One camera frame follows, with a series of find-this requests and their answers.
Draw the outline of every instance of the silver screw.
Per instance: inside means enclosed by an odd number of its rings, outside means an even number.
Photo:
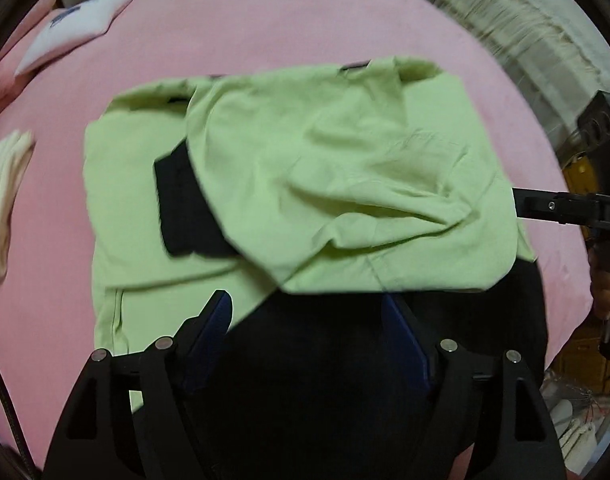
[[[167,350],[173,344],[174,340],[171,337],[164,336],[156,339],[156,343],[154,343],[154,346],[156,346],[156,348],[159,350]]]
[[[455,352],[458,350],[458,343],[453,339],[443,339],[441,341],[441,348],[446,352]]]
[[[92,352],[92,354],[90,355],[90,359],[92,359],[92,361],[94,361],[95,363],[99,363],[103,359],[105,359],[107,356],[108,356],[107,350],[105,350],[104,348],[98,348]]]
[[[522,361],[522,355],[515,350],[508,350],[506,355],[512,363],[520,363]]]

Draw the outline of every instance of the white pillow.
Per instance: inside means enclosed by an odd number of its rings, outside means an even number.
[[[112,20],[132,0],[88,0],[63,10],[39,33],[15,75],[35,70],[48,61],[108,31]]]

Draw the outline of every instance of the pink bed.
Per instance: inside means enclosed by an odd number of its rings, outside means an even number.
[[[547,137],[510,79],[424,0],[134,0],[105,36],[40,72],[0,114],[0,138],[16,128],[36,138],[0,285],[0,368],[39,463],[93,349],[94,238],[81,174],[87,123],[115,94],[158,78],[392,54],[432,59],[463,79],[515,186],[565,190]],[[528,230],[544,277],[549,362],[588,313],[589,270],[578,228],[533,221]],[[9,436],[1,410],[0,434]]]

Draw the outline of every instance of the beige cloth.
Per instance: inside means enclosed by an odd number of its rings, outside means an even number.
[[[22,134],[15,131],[0,140],[0,280],[8,268],[10,212],[33,145],[34,140],[29,132]]]

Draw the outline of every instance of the black fabric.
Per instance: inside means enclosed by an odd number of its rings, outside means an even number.
[[[171,256],[236,256],[211,213],[183,140],[168,156],[154,162],[159,195],[160,233]]]
[[[537,383],[547,348],[540,273],[517,261],[476,294],[408,292],[419,319],[472,351],[518,350]],[[461,449],[474,438],[474,392]],[[380,294],[272,294],[226,336],[203,392],[207,429],[236,480],[397,478],[434,399],[405,384],[383,339]]]

